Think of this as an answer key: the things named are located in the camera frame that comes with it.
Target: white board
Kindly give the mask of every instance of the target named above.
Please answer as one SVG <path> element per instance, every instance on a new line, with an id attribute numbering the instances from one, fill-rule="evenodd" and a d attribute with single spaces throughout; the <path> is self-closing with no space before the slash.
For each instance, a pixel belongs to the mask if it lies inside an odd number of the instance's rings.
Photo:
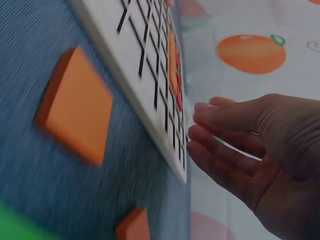
<path id="1" fill-rule="evenodd" d="M 151 138 L 178 179 L 186 183 L 184 110 L 178 110 L 168 79 L 169 29 L 179 53 L 181 48 L 166 1 L 70 1 Z"/>

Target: blue mat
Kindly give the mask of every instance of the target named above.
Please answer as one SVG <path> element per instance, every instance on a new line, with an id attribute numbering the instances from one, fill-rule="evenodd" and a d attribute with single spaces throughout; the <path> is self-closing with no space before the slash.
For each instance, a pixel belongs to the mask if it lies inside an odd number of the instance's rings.
<path id="1" fill-rule="evenodd" d="M 101 168 L 34 124 L 59 57 L 75 46 L 114 95 Z M 173 175 L 66 0 L 0 0 L 0 201 L 62 239 L 114 240 L 135 206 L 147 207 L 152 240 L 190 238 L 190 175 L 185 185 Z"/>

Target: orange illustration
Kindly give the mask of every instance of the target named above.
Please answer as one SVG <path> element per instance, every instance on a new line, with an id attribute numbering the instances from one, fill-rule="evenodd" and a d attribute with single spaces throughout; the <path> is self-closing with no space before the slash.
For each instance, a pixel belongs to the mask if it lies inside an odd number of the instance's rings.
<path id="1" fill-rule="evenodd" d="M 313 4 L 320 4 L 320 0 L 309 0 L 309 2 Z"/>
<path id="2" fill-rule="evenodd" d="M 217 46 L 219 57 L 226 64 L 249 74 L 266 74 L 280 68 L 286 61 L 286 40 L 258 35 L 236 35 Z"/>

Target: red piece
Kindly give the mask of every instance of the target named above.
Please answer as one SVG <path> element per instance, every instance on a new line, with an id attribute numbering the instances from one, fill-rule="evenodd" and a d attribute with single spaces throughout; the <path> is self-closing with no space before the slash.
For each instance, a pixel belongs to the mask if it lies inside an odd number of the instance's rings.
<path id="1" fill-rule="evenodd" d="M 179 89 L 182 89 L 181 76 L 179 73 L 176 73 L 176 80 L 178 82 Z"/>
<path id="2" fill-rule="evenodd" d="M 181 88 L 178 88 L 178 93 L 175 97 L 176 100 L 176 104 L 178 106 L 179 111 L 181 112 L 183 110 L 183 105 L 182 105 L 182 92 L 181 92 Z"/>
<path id="3" fill-rule="evenodd" d="M 115 229 L 116 240 L 150 240 L 147 210 L 134 209 Z"/>
<path id="4" fill-rule="evenodd" d="M 180 56 L 179 56 L 178 51 L 176 52 L 176 55 L 175 55 L 175 61 L 176 61 L 176 67 L 179 68 L 180 67 Z"/>

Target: orange square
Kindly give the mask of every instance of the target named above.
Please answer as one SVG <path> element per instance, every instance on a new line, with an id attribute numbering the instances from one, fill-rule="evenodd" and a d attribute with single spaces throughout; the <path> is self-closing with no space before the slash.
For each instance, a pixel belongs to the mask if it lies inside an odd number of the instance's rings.
<path id="1" fill-rule="evenodd" d="M 90 164 L 104 160 L 113 96 L 81 48 L 60 58 L 36 124 Z"/>
<path id="2" fill-rule="evenodd" d="M 150 240 L 147 210 L 134 209 L 115 229 L 116 240 Z"/>

